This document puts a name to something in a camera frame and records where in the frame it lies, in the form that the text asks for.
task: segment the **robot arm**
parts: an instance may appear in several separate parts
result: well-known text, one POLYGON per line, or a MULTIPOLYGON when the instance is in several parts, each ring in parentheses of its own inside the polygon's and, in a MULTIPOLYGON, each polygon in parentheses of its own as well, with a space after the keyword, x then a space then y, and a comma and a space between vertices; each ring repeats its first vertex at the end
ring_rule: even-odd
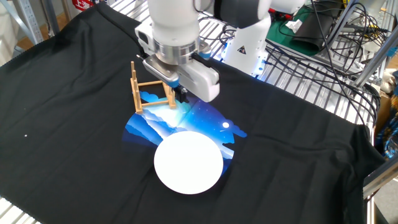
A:
POLYGON ((209 102, 220 92, 220 84, 218 72, 207 67, 202 58, 198 57, 202 55, 208 59, 211 53, 208 44, 199 39, 199 11, 211 11, 216 18, 238 28, 234 43, 230 45, 230 53, 227 54, 232 57, 225 58, 226 63, 250 74, 251 68, 245 68, 257 63, 259 52, 250 50, 245 54, 250 57, 239 61, 244 55, 234 48, 241 45, 241 42, 251 42, 247 45, 247 50, 250 47, 258 50, 265 48, 263 43, 253 45, 252 38, 256 36, 256 43, 265 40, 269 26, 266 24, 268 27, 263 28, 264 21, 269 18, 270 5, 271 0, 148 0, 152 22, 143 23, 135 30, 139 43, 150 55, 144 59, 143 64, 151 74, 169 86, 176 88, 181 85, 203 101, 209 102), (259 31, 259 35, 248 35, 254 30, 259 31))

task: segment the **metal grid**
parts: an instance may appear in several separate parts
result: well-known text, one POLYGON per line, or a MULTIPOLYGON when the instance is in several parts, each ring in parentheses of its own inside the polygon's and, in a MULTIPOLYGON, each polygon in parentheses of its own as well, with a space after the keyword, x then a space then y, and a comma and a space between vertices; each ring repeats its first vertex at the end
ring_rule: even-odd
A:
MULTIPOLYGON (((124 0, 118 1, 113 4, 116 11, 125 14, 139 22, 144 22, 150 20, 148 5, 146 0, 124 0)), ((200 19, 211 15, 200 14, 200 19)), ((200 25, 200 36, 209 39, 217 39, 219 37, 227 37, 228 34, 222 34, 222 29, 224 22, 218 21, 216 19, 207 18, 202 19, 199 23, 200 25)), ((218 40, 205 40, 212 49, 211 57, 216 60, 221 60, 221 53, 224 51, 224 45, 218 40)), ((291 94, 294 94, 314 105, 317 105, 324 110, 334 113, 349 122, 362 124, 357 112, 353 106, 349 103, 349 100, 342 95, 340 86, 336 83, 331 83, 333 80, 322 74, 322 72, 333 76, 332 73, 327 71, 325 68, 310 62, 313 58, 309 58, 293 50, 287 49, 283 46, 284 51, 289 52, 290 55, 295 57, 303 57, 302 60, 306 65, 311 68, 304 67, 293 61, 291 61, 285 55, 277 53, 276 49, 269 48, 271 54, 267 59, 267 65, 264 67, 262 75, 257 78, 270 83, 278 88, 281 88, 291 94), (314 78, 319 80, 319 82, 313 82, 308 78, 314 78)), ((365 97, 376 107, 375 101, 372 99, 371 95, 365 94, 365 97)), ((370 104, 366 102, 359 95, 352 97, 352 100, 356 100, 363 106, 359 106, 355 103, 355 106, 359 109, 359 113, 365 120, 366 125, 372 130, 374 120, 372 114, 366 111, 370 108, 370 104)))
POLYGON ((40 224, 11 202, 0 197, 0 223, 3 224, 40 224))
MULTIPOLYGON (((393 25, 394 25, 394 16, 397 10, 398 10, 398 0, 387 0, 383 7, 386 11, 381 10, 379 13, 379 17, 376 18, 377 24, 379 25, 380 28, 387 29, 389 31, 393 30, 393 25)), ((359 16, 359 13, 354 12, 352 18, 354 19, 355 17, 359 16)), ((344 69, 346 70, 349 65, 351 64, 352 60, 351 57, 353 57, 354 54, 351 54, 349 57, 349 51, 352 50, 353 52, 357 51, 359 46, 355 44, 353 41, 344 39, 342 37, 337 37, 336 41, 332 44, 331 46, 332 49, 338 49, 338 50, 331 50, 331 56, 333 59, 333 64, 335 67, 339 69, 344 69)), ((362 71, 363 68, 360 67, 360 62, 372 59, 374 56, 375 52, 369 52, 367 50, 363 50, 363 56, 362 57, 357 57, 354 60, 353 66, 349 69, 350 73, 358 73, 362 71)), ((329 62, 328 57, 326 54, 323 54, 320 52, 319 54, 313 56, 314 58, 317 58, 323 62, 329 62)), ((372 77, 372 80, 377 80, 378 78, 382 78, 383 71, 386 67, 386 61, 383 61, 381 66, 379 67, 377 73, 372 77)))

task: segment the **blue printed design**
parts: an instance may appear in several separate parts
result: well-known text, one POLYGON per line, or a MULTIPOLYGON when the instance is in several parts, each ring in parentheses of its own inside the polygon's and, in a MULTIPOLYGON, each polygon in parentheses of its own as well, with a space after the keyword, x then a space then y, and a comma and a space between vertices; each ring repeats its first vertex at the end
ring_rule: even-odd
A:
MULTIPOLYGON (((144 91, 140 95, 149 103, 167 100, 144 91)), ((208 136, 217 144, 224 159, 224 173, 234 152, 223 144, 234 144, 234 134, 242 138, 247 134, 210 104, 196 98, 188 100, 189 103, 176 101, 177 108, 173 110, 164 104, 147 106, 142 114, 133 114, 127 122, 122 140, 156 148, 173 133, 195 131, 208 136)))

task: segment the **black fabric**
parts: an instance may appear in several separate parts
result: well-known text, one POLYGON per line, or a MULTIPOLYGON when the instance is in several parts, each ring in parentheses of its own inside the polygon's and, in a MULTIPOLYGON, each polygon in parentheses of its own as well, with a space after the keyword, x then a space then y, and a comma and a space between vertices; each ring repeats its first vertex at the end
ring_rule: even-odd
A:
POLYGON ((139 24, 99 4, 0 68, 0 195, 43 223, 363 223, 363 179, 383 163, 364 127, 214 60, 211 105, 248 136, 209 191, 164 186, 151 147, 121 150, 130 61, 155 78, 98 10, 139 24))

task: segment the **wooden frame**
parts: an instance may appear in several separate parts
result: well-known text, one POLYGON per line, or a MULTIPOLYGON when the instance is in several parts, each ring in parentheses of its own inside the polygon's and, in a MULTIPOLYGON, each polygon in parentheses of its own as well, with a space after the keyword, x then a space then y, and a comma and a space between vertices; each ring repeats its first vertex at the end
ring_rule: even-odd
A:
POLYGON ((146 82, 146 83, 138 83, 136 69, 134 68, 134 62, 131 62, 131 88, 132 88, 132 96, 134 98, 134 106, 136 107, 136 113, 142 114, 143 107, 152 106, 152 105, 162 105, 168 103, 170 109, 175 109, 177 105, 175 104, 175 92, 171 87, 169 87, 166 83, 162 81, 154 81, 154 82, 146 82), (153 102, 153 103, 141 103, 141 97, 139 94, 139 86, 148 86, 148 85, 158 85, 163 84, 164 93, 166 94, 167 100, 153 102))

